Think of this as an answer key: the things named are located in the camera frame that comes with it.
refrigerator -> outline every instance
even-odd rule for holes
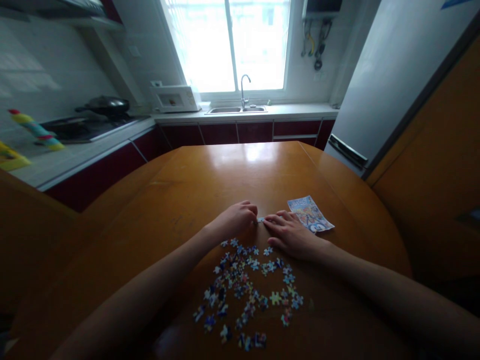
[[[475,38],[480,0],[381,0],[325,152],[366,179]]]

stainless steel sink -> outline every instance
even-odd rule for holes
[[[210,114],[235,114],[235,113],[267,113],[265,106],[256,106],[256,107],[214,107],[213,109],[207,111],[205,115]]]
[[[263,106],[246,107],[241,112],[242,113],[265,113],[267,112],[267,109],[264,108]]]
[[[240,110],[242,110],[241,107],[214,107],[212,110],[208,111],[207,114],[239,113]]]

refrigerator handle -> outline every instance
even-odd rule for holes
[[[369,161],[365,156],[348,146],[333,133],[330,134],[328,143],[340,154],[342,154],[348,161],[360,169],[364,169],[365,164]]]

wall outlet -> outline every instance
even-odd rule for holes
[[[160,80],[150,80],[150,84],[154,87],[154,88],[161,88],[163,85],[162,85],[162,82]]]
[[[314,82],[319,82],[324,78],[325,78],[325,72],[324,71],[319,71],[319,72],[316,72],[315,75],[313,76],[313,81]]]

microwave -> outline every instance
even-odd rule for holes
[[[200,93],[194,86],[150,87],[155,106],[161,113],[184,113],[201,110]]]

